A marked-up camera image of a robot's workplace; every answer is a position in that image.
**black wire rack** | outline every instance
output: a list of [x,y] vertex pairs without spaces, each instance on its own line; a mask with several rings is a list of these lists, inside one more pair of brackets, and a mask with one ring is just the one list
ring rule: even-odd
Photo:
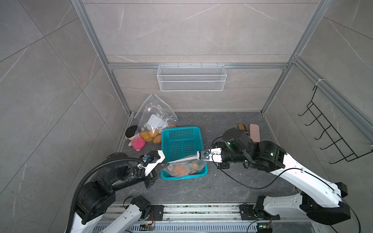
[[[298,116],[303,116],[306,112],[310,112],[314,117],[315,117],[315,119],[310,123],[310,124],[304,124],[305,126],[309,126],[309,125],[311,125],[312,123],[314,123],[314,122],[318,122],[319,124],[320,124],[320,126],[323,128],[323,131],[322,131],[322,133],[321,133],[321,135],[320,135],[320,137],[319,138],[315,138],[316,140],[319,140],[323,135],[324,135],[324,133],[326,133],[327,134],[327,136],[329,137],[329,139],[332,141],[332,144],[330,144],[329,146],[327,146],[327,147],[325,147],[325,148],[320,148],[321,150],[325,150],[325,149],[328,149],[329,147],[331,147],[332,145],[335,145],[335,147],[337,148],[337,150],[340,152],[340,154],[343,156],[343,158],[342,159],[340,159],[340,160],[338,160],[338,161],[335,161],[335,162],[333,162],[333,163],[331,163],[331,162],[329,162],[330,164],[336,164],[336,163],[338,163],[338,162],[340,162],[340,161],[342,161],[342,160],[346,160],[347,162],[350,162],[350,161],[352,161],[352,160],[355,160],[355,159],[357,159],[357,158],[361,158],[361,157],[363,157],[364,155],[367,155],[367,154],[370,154],[370,153],[372,153],[373,152],[373,149],[371,150],[371,151],[369,151],[368,153],[365,153],[365,154],[363,154],[363,155],[360,155],[360,156],[358,156],[355,152],[354,152],[354,150],[349,146],[349,144],[347,144],[347,142],[343,139],[343,137],[339,134],[339,132],[334,128],[334,126],[330,123],[330,121],[325,117],[325,115],[320,111],[320,109],[316,106],[316,104],[313,102],[313,97],[315,96],[315,93],[316,93],[316,90],[317,90],[317,86],[314,86],[313,87],[313,89],[312,90],[314,90],[314,92],[313,92],[313,95],[312,95],[312,99],[311,99],[311,101],[308,103],[308,105],[307,105],[307,110],[302,114],[302,115],[299,115],[298,114]],[[320,112],[320,114],[318,114],[318,116],[316,116],[315,115],[315,113],[314,112],[312,112],[311,111],[311,107],[312,106],[314,106],[319,112]],[[327,126],[323,126],[322,124],[321,124],[321,122],[319,121],[319,119],[321,119],[320,117],[323,117],[326,121],[327,121]],[[338,136],[339,136],[339,138],[336,140],[336,141],[334,141],[333,139],[332,139],[332,137],[330,136],[330,134],[327,132],[327,129],[333,129],[337,134],[338,134]],[[350,155],[348,155],[348,156],[345,156],[343,153],[342,153],[342,151],[341,151],[341,149],[339,148],[339,145],[337,144],[337,142],[339,142],[339,143],[344,143],[350,150],[351,150],[351,154]]]

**stuffed toy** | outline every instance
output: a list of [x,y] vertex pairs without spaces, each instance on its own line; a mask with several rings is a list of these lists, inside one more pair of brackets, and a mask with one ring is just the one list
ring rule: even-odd
[[136,151],[140,151],[141,148],[145,146],[145,141],[137,133],[137,125],[128,127],[126,130],[126,138],[131,140],[128,146],[133,146]]

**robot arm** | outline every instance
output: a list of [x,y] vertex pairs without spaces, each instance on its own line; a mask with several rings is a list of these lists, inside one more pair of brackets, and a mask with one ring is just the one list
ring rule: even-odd
[[[254,143],[242,130],[235,128],[227,130],[222,139],[224,142],[215,144],[215,148],[198,152],[198,159],[211,162],[243,163],[251,168],[270,172],[287,180],[302,190],[301,193],[285,197],[259,196],[253,207],[258,218],[272,219],[281,213],[304,214],[310,219],[333,225],[350,219],[350,209],[342,202],[347,196],[347,187],[343,183],[331,183],[302,164],[298,163],[283,148],[269,142],[262,141]],[[108,157],[127,157],[124,153],[114,153]],[[95,179],[86,183],[78,192],[78,203],[76,207],[72,232],[92,232],[96,222],[102,214],[115,201],[115,191],[129,187],[139,182],[144,182],[146,188],[151,187],[157,179],[157,173],[168,166],[163,162],[165,156],[162,151],[150,151],[144,158],[149,160],[145,166],[132,167],[129,163],[113,163],[98,171]],[[125,221],[114,221],[109,229],[126,229],[133,221],[148,216],[150,208],[145,207],[150,203],[143,197],[137,197],[118,219]]]
[[343,183],[321,178],[272,142],[254,143],[242,130],[229,129],[222,139],[224,142],[218,142],[215,148],[199,151],[198,158],[219,163],[247,163],[249,167],[280,176],[302,190],[289,197],[260,196],[255,208],[263,218],[298,212],[326,225],[351,218],[348,205],[342,201],[347,196]]

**white zip tie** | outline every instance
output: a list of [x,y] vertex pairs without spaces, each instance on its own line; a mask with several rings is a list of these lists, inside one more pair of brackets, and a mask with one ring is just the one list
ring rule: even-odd
[[317,84],[318,84],[321,80],[326,81],[326,79],[319,79],[319,80],[317,81],[317,83],[315,84],[315,86],[317,86]]

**white label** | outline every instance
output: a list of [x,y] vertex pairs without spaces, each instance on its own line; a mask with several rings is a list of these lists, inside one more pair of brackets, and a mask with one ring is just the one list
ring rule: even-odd
[[152,129],[164,129],[167,127],[167,124],[154,114],[149,118],[147,124],[150,125]]

